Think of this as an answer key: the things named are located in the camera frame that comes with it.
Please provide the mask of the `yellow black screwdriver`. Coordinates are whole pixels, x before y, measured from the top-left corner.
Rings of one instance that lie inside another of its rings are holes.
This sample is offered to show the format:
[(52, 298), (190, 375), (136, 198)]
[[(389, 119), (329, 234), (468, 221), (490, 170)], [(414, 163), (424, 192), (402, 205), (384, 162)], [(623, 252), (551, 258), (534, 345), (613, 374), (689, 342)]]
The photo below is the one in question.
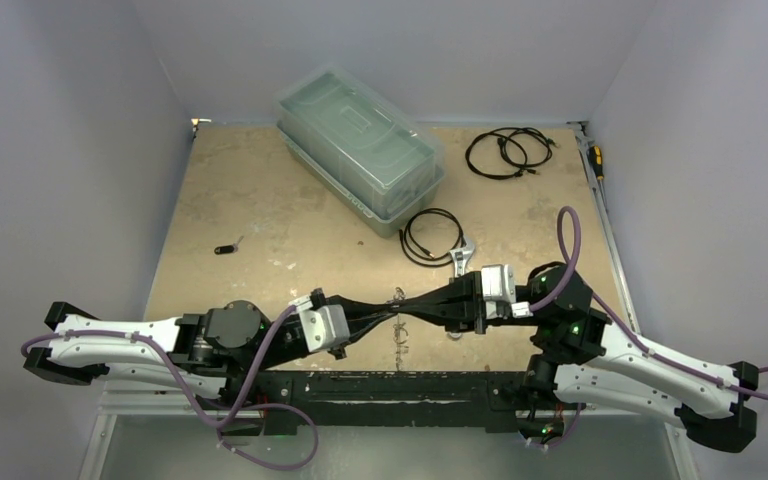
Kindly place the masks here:
[(597, 182), (602, 183), (604, 181), (604, 161), (602, 152), (599, 146), (591, 145), (587, 150), (587, 160), (593, 171)]

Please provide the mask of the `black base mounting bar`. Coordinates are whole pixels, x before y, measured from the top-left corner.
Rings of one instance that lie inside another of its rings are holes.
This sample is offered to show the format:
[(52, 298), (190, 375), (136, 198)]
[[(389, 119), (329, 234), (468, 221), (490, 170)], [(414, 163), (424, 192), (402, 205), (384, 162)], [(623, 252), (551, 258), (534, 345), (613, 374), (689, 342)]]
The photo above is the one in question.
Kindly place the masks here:
[(264, 371), (228, 436), (294, 435), (301, 426), (481, 428), (560, 435), (572, 403), (526, 387), (523, 372)]

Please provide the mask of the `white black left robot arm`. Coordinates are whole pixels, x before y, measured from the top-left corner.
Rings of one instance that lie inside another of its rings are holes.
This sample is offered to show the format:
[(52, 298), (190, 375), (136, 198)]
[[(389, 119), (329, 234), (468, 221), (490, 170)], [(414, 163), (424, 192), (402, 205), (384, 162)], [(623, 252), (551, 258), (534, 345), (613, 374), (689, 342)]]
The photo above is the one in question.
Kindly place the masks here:
[(202, 314), (164, 320), (104, 321), (55, 302), (45, 319), (50, 333), (20, 348), (24, 367), (58, 384), (97, 379), (137, 381), (220, 399), (244, 409), (257, 399), (260, 371), (328, 352), (337, 358), (394, 315), (389, 304), (368, 304), (316, 289), (269, 319), (237, 300)]

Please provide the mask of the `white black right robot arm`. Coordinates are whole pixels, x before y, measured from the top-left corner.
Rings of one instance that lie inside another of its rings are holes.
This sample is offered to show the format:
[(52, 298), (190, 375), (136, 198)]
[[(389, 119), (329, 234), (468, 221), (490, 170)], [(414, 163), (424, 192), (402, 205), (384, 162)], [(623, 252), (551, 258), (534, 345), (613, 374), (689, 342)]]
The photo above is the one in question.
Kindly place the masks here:
[(746, 402), (758, 387), (756, 366), (694, 360), (643, 339), (595, 304), (579, 274), (550, 262), (533, 269), (524, 285), (514, 284), (509, 266), (491, 265), (397, 301), (394, 309), (451, 333), (534, 328), (530, 341), (539, 351), (512, 391), (530, 410), (605, 405), (659, 418), (726, 453), (755, 439), (757, 414)]

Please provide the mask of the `aluminium frame rail right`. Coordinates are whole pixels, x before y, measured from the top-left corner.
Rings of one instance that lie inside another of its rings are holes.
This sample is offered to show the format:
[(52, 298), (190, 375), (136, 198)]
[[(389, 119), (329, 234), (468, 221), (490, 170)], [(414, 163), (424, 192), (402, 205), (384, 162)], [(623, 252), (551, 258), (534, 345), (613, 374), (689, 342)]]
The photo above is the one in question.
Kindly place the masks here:
[(587, 134), (587, 121), (567, 122), (566, 125), (572, 130), (575, 136), (576, 145), (579, 150), (588, 185), (592, 191), (592, 197), (599, 215), (603, 236), (605, 238), (608, 252), (611, 258), (614, 281), (622, 303), (622, 311), (625, 314), (625, 318), (627, 319), (631, 329), (635, 333), (640, 333), (641, 328), (638, 321), (637, 312), (631, 298), (629, 284), (625, 275), (625, 270), (617, 248), (614, 231), (609, 218), (604, 187), (604, 175), (601, 170), (597, 170), (595, 167), (596, 162), (590, 159), (590, 151), (596, 149), (596, 142)]

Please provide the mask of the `clear plastic storage box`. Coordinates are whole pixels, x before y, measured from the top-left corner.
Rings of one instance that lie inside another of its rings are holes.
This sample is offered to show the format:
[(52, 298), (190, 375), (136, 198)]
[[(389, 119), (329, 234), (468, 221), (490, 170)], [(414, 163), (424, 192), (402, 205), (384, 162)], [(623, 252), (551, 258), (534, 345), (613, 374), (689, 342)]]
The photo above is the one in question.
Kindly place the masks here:
[(274, 109), (290, 153), (378, 236), (433, 202), (441, 141), (347, 70), (320, 66), (276, 93)]

